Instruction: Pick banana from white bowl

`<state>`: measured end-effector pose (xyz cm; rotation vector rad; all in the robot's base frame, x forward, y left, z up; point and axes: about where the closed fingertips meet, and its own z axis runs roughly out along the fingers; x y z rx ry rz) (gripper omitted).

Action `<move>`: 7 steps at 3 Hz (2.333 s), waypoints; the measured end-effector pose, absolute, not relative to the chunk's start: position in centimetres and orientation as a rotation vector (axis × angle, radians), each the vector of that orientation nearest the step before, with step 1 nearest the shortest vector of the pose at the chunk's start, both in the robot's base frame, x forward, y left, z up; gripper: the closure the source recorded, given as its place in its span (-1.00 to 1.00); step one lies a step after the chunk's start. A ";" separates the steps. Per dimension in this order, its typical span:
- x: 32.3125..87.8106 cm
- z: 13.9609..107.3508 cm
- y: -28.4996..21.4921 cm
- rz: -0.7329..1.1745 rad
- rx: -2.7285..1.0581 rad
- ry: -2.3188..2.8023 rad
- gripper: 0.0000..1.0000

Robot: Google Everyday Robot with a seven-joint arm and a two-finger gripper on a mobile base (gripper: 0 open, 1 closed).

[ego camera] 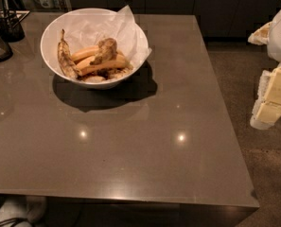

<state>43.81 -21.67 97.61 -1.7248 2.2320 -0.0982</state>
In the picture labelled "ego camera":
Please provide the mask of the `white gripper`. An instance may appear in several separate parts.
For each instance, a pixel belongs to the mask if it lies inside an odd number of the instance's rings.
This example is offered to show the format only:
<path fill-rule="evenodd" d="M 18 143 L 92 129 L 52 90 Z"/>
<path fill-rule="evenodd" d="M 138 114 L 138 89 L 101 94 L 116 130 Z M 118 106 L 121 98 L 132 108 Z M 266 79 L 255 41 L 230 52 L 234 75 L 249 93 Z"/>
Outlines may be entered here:
<path fill-rule="evenodd" d="M 270 58 L 281 62 L 281 9 L 272 22 L 252 33 L 248 42 L 267 44 Z M 281 117 L 281 63 L 271 72 L 264 70 L 259 80 L 250 125 L 258 130 L 267 130 Z"/>

